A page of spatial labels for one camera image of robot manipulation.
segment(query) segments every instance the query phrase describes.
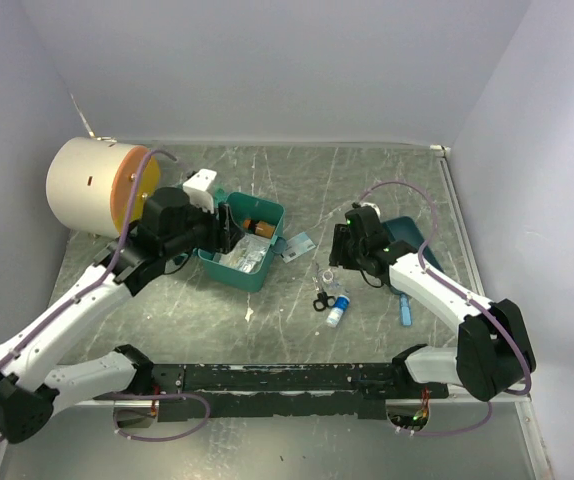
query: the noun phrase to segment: white wall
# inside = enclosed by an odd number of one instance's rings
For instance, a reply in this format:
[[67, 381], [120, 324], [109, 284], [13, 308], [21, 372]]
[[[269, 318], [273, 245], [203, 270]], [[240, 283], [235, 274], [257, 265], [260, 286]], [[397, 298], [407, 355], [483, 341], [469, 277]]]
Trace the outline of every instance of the white wall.
[[97, 134], [451, 144], [528, 0], [23, 0]]
[[58, 148], [84, 133], [22, 7], [0, 0], [0, 342], [47, 306], [66, 231], [45, 175]]
[[452, 171], [488, 292], [523, 309], [557, 478], [574, 479], [574, 2], [533, 2]]

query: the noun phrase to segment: marble tabletop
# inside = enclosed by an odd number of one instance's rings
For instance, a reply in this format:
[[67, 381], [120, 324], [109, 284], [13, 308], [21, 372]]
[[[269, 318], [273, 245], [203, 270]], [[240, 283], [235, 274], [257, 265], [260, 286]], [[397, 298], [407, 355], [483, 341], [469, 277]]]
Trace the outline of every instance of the marble tabletop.
[[[214, 280], [193, 258], [180, 272], [148, 285], [93, 328], [63, 358], [70, 364], [100, 357], [131, 343], [157, 363], [283, 363], [389, 361], [417, 343], [455, 345], [454, 335], [413, 299], [413, 326], [403, 327], [399, 298], [374, 289], [357, 272], [338, 270], [351, 304], [340, 325], [315, 312], [312, 276], [326, 267], [334, 225], [368, 187], [404, 179], [425, 188], [437, 203], [440, 229], [431, 245], [445, 273], [467, 288], [465, 252], [440, 158], [428, 148], [355, 146], [156, 145], [186, 168], [218, 172], [217, 185], [276, 201], [285, 207], [284, 237], [300, 232], [316, 243], [285, 264], [276, 257], [263, 289], [249, 294]], [[178, 184], [182, 167], [160, 158], [161, 184]], [[383, 219], [412, 217], [425, 236], [429, 208], [413, 191], [383, 187], [370, 197]], [[108, 239], [72, 232], [52, 301], [69, 289]]]

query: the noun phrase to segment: white bottle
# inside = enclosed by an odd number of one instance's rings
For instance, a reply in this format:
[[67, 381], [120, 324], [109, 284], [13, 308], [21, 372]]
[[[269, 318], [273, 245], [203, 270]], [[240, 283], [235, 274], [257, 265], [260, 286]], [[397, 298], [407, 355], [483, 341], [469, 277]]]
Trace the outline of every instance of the white bottle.
[[347, 310], [348, 306], [349, 297], [347, 295], [339, 295], [338, 298], [336, 298], [336, 302], [329, 312], [329, 315], [327, 316], [327, 325], [335, 328], [340, 322], [340, 319], [342, 318], [343, 313], [345, 313], [345, 310]]

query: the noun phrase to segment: teal bin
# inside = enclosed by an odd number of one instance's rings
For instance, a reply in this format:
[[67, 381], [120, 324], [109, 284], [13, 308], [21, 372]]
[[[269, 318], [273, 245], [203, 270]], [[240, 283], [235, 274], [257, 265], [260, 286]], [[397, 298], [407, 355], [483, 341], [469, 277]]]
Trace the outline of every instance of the teal bin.
[[[285, 208], [282, 205], [241, 192], [230, 193], [227, 196], [227, 203], [231, 207], [234, 221], [239, 226], [242, 226], [243, 221], [247, 218], [276, 225], [276, 230], [271, 238], [272, 246], [276, 244], [279, 237], [282, 237], [285, 216]], [[256, 272], [245, 273], [214, 262], [213, 253], [204, 250], [198, 251], [198, 257], [203, 262], [207, 275], [214, 280], [251, 293], [258, 292], [263, 287], [274, 256], [273, 249], [270, 249]]]

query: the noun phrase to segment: gray table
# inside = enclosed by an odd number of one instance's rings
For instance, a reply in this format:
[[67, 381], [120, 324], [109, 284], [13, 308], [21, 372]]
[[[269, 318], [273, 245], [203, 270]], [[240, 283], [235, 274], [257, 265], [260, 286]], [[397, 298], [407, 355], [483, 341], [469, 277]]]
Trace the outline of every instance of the gray table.
[[[422, 148], [168, 147], [187, 165], [212, 168], [228, 191], [283, 204], [285, 236], [302, 231], [317, 249], [283, 264], [276, 259], [265, 287], [247, 294], [214, 282], [192, 261], [162, 277], [119, 308], [67, 355], [64, 363], [99, 357], [132, 343], [156, 362], [271, 363], [388, 361], [424, 342], [454, 344], [451, 333], [412, 301], [414, 325], [402, 327], [398, 298], [338, 272], [352, 303], [340, 326], [324, 326], [311, 281], [315, 262], [325, 265], [333, 225], [367, 187], [403, 178], [426, 188], [438, 203], [440, 233], [432, 248], [446, 273], [480, 290], [444, 159]], [[163, 164], [165, 184], [180, 170]], [[425, 235], [429, 211], [403, 187], [372, 197], [384, 217], [413, 217]], [[106, 239], [72, 233], [53, 298], [68, 289]], [[248, 308], [253, 310], [245, 320]], [[182, 441], [129, 442], [113, 434], [112, 405], [78, 406], [58, 415], [39, 434], [0, 449], [0, 480], [156, 479], [532, 479], [552, 478], [529, 399], [499, 398], [484, 428], [449, 439], [395, 435], [384, 421], [350, 416], [214, 419]], [[431, 430], [475, 423], [485, 405], [471, 397], [434, 401]], [[187, 423], [157, 424], [163, 436]]]
[[[97, 358], [131, 343], [160, 363], [272, 363], [387, 361], [417, 343], [453, 345], [454, 336], [412, 300], [414, 325], [400, 324], [398, 297], [366, 285], [357, 272], [337, 272], [351, 305], [337, 329], [312, 308], [315, 264], [328, 264], [334, 225], [366, 188], [402, 178], [427, 189], [438, 204], [440, 231], [432, 249], [445, 272], [471, 288], [442, 160], [423, 148], [168, 146], [192, 169], [218, 172], [217, 184], [285, 207], [284, 236], [300, 232], [314, 251], [284, 264], [274, 260], [265, 286], [248, 294], [207, 277], [194, 259], [176, 275], [157, 279], [90, 331], [63, 359]], [[162, 163], [163, 184], [177, 184], [181, 168]], [[405, 187], [372, 197], [385, 219], [408, 215], [430, 231], [429, 209]], [[107, 239], [72, 234], [52, 300], [69, 289]], [[253, 310], [249, 321], [248, 309]]]

